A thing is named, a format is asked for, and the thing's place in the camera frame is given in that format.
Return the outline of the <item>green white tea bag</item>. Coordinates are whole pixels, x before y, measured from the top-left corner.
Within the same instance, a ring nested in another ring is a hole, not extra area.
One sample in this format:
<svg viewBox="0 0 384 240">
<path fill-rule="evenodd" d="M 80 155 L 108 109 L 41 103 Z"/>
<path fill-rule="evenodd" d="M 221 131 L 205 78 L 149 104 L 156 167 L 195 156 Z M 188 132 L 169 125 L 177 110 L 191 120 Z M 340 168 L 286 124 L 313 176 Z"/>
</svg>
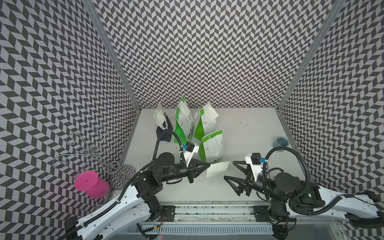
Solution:
<svg viewBox="0 0 384 240">
<path fill-rule="evenodd" d="M 175 121 L 175 133 L 178 135 L 181 143 L 186 144 L 188 141 L 191 141 L 193 138 L 195 123 L 184 96 L 177 105 Z"/>
<path fill-rule="evenodd" d="M 194 120 L 196 120 L 194 137 L 201 141 L 203 137 L 215 132 L 218 117 L 219 114 L 213 108 L 212 103 L 206 103 L 194 115 Z"/>
<path fill-rule="evenodd" d="M 224 157 L 223 130 L 217 130 L 202 138 L 199 147 L 201 161 L 214 164 Z"/>
</svg>

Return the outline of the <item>navy and cream tote bag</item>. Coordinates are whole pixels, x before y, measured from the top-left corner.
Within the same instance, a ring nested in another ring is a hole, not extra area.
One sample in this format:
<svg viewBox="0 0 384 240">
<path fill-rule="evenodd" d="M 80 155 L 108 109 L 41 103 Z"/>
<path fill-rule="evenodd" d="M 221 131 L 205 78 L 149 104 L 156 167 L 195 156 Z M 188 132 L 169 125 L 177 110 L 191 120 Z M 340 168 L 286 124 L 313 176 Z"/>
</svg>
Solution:
<svg viewBox="0 0 384 240">
<path fill-rule="evenodd" d="M 158 139 L 160 139 L 160 141 L 164 141 L 164 142 L 171 142 L 171 139 L 172 139 L 171 134 L 163 135 L 161 137 L 161 134 L 164 131 L 166 131 L 166 130 L 173 131 L 173 126 L 171 124 L 171 121 L 170 121 L 168 115 L 165 113 L 163 106 L 161 104 L 158 104 L 158 106 L 155 110 L 155 113 L 153 115 L 153 118 L 157 124 L 156 134 L 157 134 Z"/>
</svg>

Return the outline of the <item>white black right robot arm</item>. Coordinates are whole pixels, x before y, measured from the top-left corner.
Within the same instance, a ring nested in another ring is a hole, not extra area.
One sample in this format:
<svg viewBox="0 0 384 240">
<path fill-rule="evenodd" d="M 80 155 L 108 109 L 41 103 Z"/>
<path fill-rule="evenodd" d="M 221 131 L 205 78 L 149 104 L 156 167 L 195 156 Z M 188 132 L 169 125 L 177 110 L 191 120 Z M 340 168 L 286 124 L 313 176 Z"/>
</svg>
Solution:
<svg viewBox="0 0 384 240">
<path fill-rule="evenodd" d="M 280 150 L 297 157 L 304 169 L 304 180 L 281 168 L 277 168 L 278 173 L 273 178 L 270 177 L 274 169 L 269 168 L 269 159 Z M 263 200 L 268 202 L 267 206 L 254 208 L 258 222 L 283 225 L 305 217 L 319 217 L 346 222 L 362 229 L 384 226 L 384 213 L 376 205 L 378 197 L 375 193 L 346 194 L 313 183 L 305 160 L 289 147 L 275 147 L 264 158 L 259 153 L 249 154 L 245 161 L 234 161 L 233 165 L 246 176 L 244 179 L 224 176 L 235 193 L 250 196 L 255 191 L 264 194 Z"/>
</svg>

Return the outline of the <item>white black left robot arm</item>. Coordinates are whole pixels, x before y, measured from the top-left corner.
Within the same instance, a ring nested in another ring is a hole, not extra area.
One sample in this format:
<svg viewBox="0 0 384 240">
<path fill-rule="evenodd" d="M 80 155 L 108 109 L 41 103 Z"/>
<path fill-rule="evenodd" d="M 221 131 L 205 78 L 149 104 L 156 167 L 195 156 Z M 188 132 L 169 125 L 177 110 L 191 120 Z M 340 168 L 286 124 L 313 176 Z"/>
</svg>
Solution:
<svg viewBox="0 0 384 240">
<path fill-rule="evenodd" d="M 152 160 L 125 184 L 121 193 L 85 217 L 66 220 L 66 232 L 61 240 L 109 240 L 118 231 L 132 225 L 140 226 L 141 222 L 157 220 L 163 207 L 156 195 L 163 190 L 163 184 L 177 184 L 183 178 L 193 183 L 211 166 L 194 158 L 187 161 L 185 154 L 192 153 L 195 147 L 192 142 L 183 144 L 171 130 L 165 130 L 161 135 L 174 136 L 177 140 L 180 163 L 175 164 L 171 153 L 158 154 L 161 140 L 157 139 Z"/>
</svg>

